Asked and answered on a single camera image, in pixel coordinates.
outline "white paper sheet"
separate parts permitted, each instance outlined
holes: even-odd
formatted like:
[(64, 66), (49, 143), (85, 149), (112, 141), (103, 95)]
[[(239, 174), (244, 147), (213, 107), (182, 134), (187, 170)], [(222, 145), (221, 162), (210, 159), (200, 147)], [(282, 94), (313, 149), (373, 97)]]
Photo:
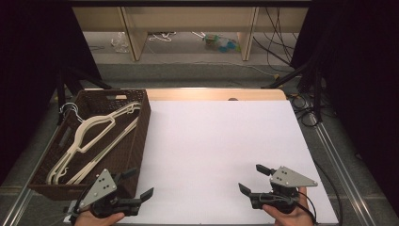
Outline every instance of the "white paper sheet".
[(317, 181), (308, 188), (317, 221), (338, 222), (288, 101), (152, 101), (151, 108), (136, 194), (154, 193), (138, 216), (120, 223), (273, 223), (238, 187), (271, 190), (256, 164)]

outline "white plastic hanger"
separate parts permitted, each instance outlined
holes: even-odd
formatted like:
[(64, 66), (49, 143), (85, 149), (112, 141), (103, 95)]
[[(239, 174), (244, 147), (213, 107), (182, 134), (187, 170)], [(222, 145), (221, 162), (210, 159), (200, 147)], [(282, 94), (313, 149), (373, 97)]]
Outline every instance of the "white plastic hanger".
[[(59, 178), (67, 173), (68, 169), (67, 166), (70, 163), (73, 156), (76, 154), (76, 152), (85, 153), (89, 148), (91, 148), (95, 143), (97, 143), (98, 140), (100, 140), (106, 133), (108, 133), (115, 126), (116, 124), (115, 118), (117, 118), (122, 114), (132, 114), (135, 110), (140, 108), (140, 105), (141, 103), (131, 102), (130, 104), (121, 107), (120, 109), (108, 115), (94, 116), (85, 121), (82, 121), (82, 124), (79, 125), (79, 127), (75, 132), (73, 144), (50, 170), (46, 178), (46, 183), (48, 185), (58, 185)], [(80, 148), (83, 137), (85, 133), (88, 131), (88, 129), (90, 129), (92, 126), (96, 124), (105, 123), (109, 121), (111, 123), (105, 129), (103, 129), (103, 131), (97, 137), (95, 137), (92, 141), (86, 144), (83, 148)]]
[(120, 135), (112, 141), (106, 148), (104, 148), (100, 153), (97, 154), (91, 160), (85, 167), (83, 167), (78, 173), (76, 173), (70, 181), (67, 182), (67, 185), (72, 185), (72, 184), (79, 184), (82, 182), (82, 180), (88, 175), (91, 170), (99, 163), (104, 156), (106, 156), (127, 134), (129, 134), (130, 131), (132, 131), (134, 128), (136, 128), (137, 125), (137, 120), (136, 118), (132, 123), (130, 123)]

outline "basket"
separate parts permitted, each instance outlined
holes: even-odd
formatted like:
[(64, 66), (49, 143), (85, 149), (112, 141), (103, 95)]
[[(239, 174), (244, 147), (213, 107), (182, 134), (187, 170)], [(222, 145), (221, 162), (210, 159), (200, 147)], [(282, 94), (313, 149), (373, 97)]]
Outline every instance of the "basket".
[[(139, 102), (139, 111), (133, 114), (124, 114), (116, 118), (116, 125), (94, 144), (85, 153), (76, 152), (65, 176), (59, 178), (58, 185), (47, 185), (46, 178), (56, 162), (71, 147), (74, 141), (74, 132), (81, 124), (75, 112), (69, 111), (64, 121), (59, 126), (53, 140), (50, 142), (45, 156), (41, 159), (28, 187), (41, 195), (54, 201), (77, 200), (84, 190), (96, 179), (103, 169), (111, 173), (123, 173), (131, 168), (137, 172), (132, 177), (120, 181), (118, 195), (123, 198), (133, 198), (136, 195), (139, 169), (143, 158), (144, 146), (148, 125), (150, 122), (151, 107), (147, 92), (144, 89), (106, 89), (82, 90), (76, 96), (75, 104), (78, 106), (78, 115), (83, 120), (97, 115), (109, 113), (131, 103)], [(81, 168), (91, 161), (101, 150), (112, 142), (121, 131), (138, 117), (136, 128), (126, 135), (83, 179), (78, 185), (65, 185)], [(82, 144), (96, 137), (108, 123), (95, 125), (87, 130)]]

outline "hand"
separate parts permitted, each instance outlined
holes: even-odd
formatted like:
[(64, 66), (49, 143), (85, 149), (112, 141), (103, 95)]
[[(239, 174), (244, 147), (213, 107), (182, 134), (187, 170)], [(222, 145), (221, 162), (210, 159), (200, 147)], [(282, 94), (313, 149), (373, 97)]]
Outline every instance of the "hand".
[[(306, 193), (306, 187), (300, 187), (300, 193)], [(307, 198), (301, 194), (299, 194), (299, 201), (301, 205), (305, 208), (309, 209)], [(296, 207), (291, 214), (283, 214), (278, 209), (271, 205), (264, 205), (263, 210), (273, 217), (275, 221), (275, 226), (312, 226), (313, 222), (311, 221), (311, 216), (307, 214), (304, 210), (299, 207)]]
[(96, 218), (90, 211), (85, 211), (79, 215), (75, 226), (110, 226), (124, 218), (123, 213), (117, 213), (108, 218)]

